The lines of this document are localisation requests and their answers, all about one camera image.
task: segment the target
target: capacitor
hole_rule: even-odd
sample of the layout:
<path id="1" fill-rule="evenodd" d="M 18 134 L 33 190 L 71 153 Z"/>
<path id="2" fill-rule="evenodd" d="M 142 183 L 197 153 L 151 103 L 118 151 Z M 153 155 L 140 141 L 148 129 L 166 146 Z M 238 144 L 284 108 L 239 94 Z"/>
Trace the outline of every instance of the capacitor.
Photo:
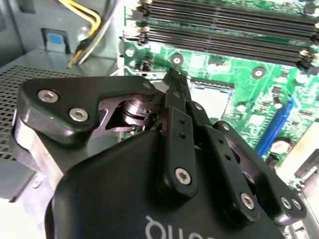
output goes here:
<path id="1" fill-rule="evenodd" d="M 279 97 L 274 97 L 273 98 L 274 106 L 276 109 L 281 109 L 283 107 L 283 103 L 281 103 Z"/>
<path id="2" fill-rule="evenodd" d="M 271 145 L 269 151 L 273 154 L 287 153 L 290 149 L 290 139 L 285 137 L 279 137 Z"/>

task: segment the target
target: black wire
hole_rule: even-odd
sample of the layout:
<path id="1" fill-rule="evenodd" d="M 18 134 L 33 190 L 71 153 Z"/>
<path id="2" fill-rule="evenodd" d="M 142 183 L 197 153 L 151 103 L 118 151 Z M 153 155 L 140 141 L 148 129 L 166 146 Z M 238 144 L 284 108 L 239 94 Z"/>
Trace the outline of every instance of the black wire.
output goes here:
<path id="1" fill-rule="evenodd" d="M 100 26 L 98 27 L 98 29 L 95 31 L 95 33 L 90 37 L 90 41 L 88 42 L 87 47 L 83 50 L 83 52 L 80 54 L 80 56 L 78 57 L 78 59 L 75 62 L 75 65 L 78 65 L 78 63 L 80 62 L 82 56 L 84 55 L 84 51 L 89 48 L 89 45 L 92 43 L 92 41 L 95 40 L 96 36 L 100 33 L 101 29 L 103 28 L 103 26 L 107 23 L 108 19 L 106 19 L 109 10 L 112 10 L 114 6 L 114 4 L 116 4 L 116 0 L 108 0 L 105 3 L 105 7 L 103 10 L 103 15 L 102 15 L 102 23 L 100 24 Z"/>

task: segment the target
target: metal mesh panel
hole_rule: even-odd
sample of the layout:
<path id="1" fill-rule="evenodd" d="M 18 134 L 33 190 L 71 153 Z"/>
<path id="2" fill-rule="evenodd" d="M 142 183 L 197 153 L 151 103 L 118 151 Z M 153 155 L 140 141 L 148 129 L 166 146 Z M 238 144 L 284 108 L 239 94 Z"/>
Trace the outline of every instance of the metal mesh panel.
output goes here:
<path id="1" fill-rule="evenodd" d="M 32 78 L 80 77 L 63 72 L 14 66 L 0 74 L 0 160 L 14 160 L 8 142 L 19 86 Z"/>

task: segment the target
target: blue connector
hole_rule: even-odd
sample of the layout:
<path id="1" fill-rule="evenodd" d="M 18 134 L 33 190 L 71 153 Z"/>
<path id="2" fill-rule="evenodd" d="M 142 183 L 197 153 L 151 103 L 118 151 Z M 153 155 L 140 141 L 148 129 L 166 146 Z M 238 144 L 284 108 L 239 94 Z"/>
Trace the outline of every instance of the blue connector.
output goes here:
<path id="1" fill-rule="evenodd" d="M 292 96 L 290 96 L 288 103 L 277 111 L 273 120 L 270 122 L 268 128 L 266 129 L 264 135 L 261 137 L 259 143 L 257 144 L 255 151 L 260 157 L 264 156 L 271 145 L 274 143 L 278 137 L 281 129 L 284 124 L 287 122 L 287 119 L 291 113 L 291 110 L 295 106 L 296 102 Z"/>

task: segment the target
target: power supply cable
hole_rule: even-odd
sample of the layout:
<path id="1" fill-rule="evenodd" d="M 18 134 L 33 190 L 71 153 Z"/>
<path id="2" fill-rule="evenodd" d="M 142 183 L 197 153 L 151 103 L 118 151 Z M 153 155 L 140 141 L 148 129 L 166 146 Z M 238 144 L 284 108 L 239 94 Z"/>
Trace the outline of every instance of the power supply cable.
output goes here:
<path id="1" fill-rule="evenodd" d="M 75 61 L 76 65 L 82 64 L 92 53 L 92 51 L 97 47 L 111 23 L 111 20 L 114 16 L 117 6 L 119 5 L 119 2 L 120 0 L 108 1 L 108 4 L 106 4 L 106 7 L 104 9 L 103 22 L 94 34 L 94 36 L 92 37 L 92 40 L 89 42 L 87 48 L 79 54 L 77 60 Z"/>
<path id="2" fill-rule="evenodd" d="M 85 49 L 85 45 L 87 45 L 90 41 L 90 38 L 95 34 L 95 32 L 98 30 L 99 26 L 101 25 L 101 17 L 94 12 L 93 10 L 90 10 L 72 0 L 58 0 L 60 4 L 71 10 L 73 13 L 79 15 L 83 19 L 87 20 L 91 23 L 91 29 L 89 32 L 89 37 L 82 41 L 78 48 L 76 49 L 74 57 L 70 60 L 69 67 L 72 67 L 72 65 L 75 64 L 80 54 L 83 52 L 83 49 Z"/>

